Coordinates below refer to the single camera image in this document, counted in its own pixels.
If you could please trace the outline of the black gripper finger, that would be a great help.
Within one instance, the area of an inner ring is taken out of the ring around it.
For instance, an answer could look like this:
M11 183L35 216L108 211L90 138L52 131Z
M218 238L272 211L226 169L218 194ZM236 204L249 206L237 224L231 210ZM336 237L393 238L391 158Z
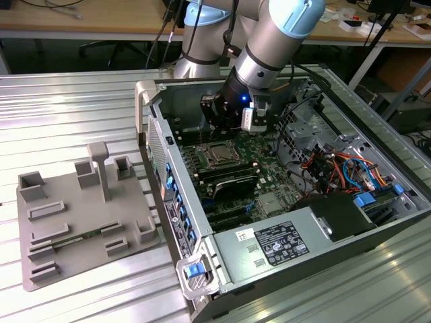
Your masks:
M211 130L211 137L217 137L221 133L221 120L215 109L214 98L212 95L203 95L200 101L202 113Z
M240 116L237 110L219 117L219 132L221 135L233 135L240 129Z

